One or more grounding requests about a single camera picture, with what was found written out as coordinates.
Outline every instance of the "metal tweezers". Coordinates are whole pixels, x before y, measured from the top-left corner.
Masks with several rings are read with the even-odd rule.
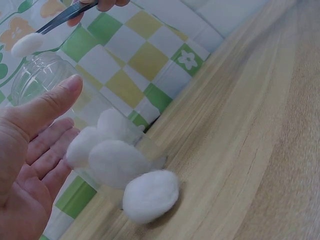
[[[76,16],[80,15],[81,13],[93,8],[94,6],[98,5],[98,0],[95,0],[92,3],[82,3],[80,1],[72,4],[66,10],[61,12],[58,16],[54,19],[49,21],[46,25],[40,28],[36,33],[38,34],[46,34],[50,32],[52,29],[58,27],[59,25],[65,23],[66,21],[75,18]]]

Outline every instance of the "jar rim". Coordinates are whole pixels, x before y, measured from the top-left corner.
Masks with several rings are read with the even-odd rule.
[[[58,61],[63,61],[63,59],[52,51],[42,52],[38,55],[34,55],[30,60],[27,60],[16,74],[12,83],[11,98],[13,104],[15,106],[20,105],[23,92],[30,84],[32,77]],[[29,77],[26,79],[23,76],[27,73],[29,74]]]

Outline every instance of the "orange flower print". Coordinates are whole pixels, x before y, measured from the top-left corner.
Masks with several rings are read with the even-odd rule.
[[[9,23],[9,29],[1,34],[0,42],[5,44],[4,49],[6,51],[11,51],[19,39],[34,32],[35,30],[29,25],[28,21],[21,17],[14,17]]]
[[[40,15],[44,19],[48,17],[54,17],[57,13],[60,13],[63,10],[65,10],[65,8],[65,5],[63,5],[58,0],[48,0],[41,7]]]

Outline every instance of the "clear glass jar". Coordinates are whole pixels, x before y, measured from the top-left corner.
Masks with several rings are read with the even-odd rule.
[[[14,80],[11,89],[13,102],[16,105],[25,104],[44,92],[50,91],[62,80],[74,74],[79,73],[69,62],[53,52],[44,52],[34,56],[24,64]],[[71,117],[75,127],[82,130],[87,126],[96,126],[101,113],[110,108],[116,109],[83,78],[81,95],[71,109],[60,118]],[[152,169],[161,169],[166,162],[167,155],[137,126],[122,113],[120,114],[126,121],[126,135],[123,141],[134,146],[151,161]],[[75,172],[112,203],[121,203],[123,189],[115,189],[103,184],[89,166],[75,169]]]

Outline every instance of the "cotton ball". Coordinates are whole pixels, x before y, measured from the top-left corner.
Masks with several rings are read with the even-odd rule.
[[[70,143],[66,151],[66,162],[74,169],[86,167],[90,151],[99,143],[97,129],[92,126],[84,128]]]
[[[125,188],[122,208],[137,224],[147,224],[169,211],[179,197],[179,180],[171,171],[151,171]]]
[[[127,133],[127,120],[114,108],[101,113],[97,129],[103,140],[124,140]]]
[[[17,58],[23,58],[36,52],[45,41],[41,33],[31,33],[19,39],[11,49],[11,54]]]
[[[142,153],[119,140],[106,140],[94,147],[89,166],[101,182],[114,189],[125,189],[131,180],[151,169]]]

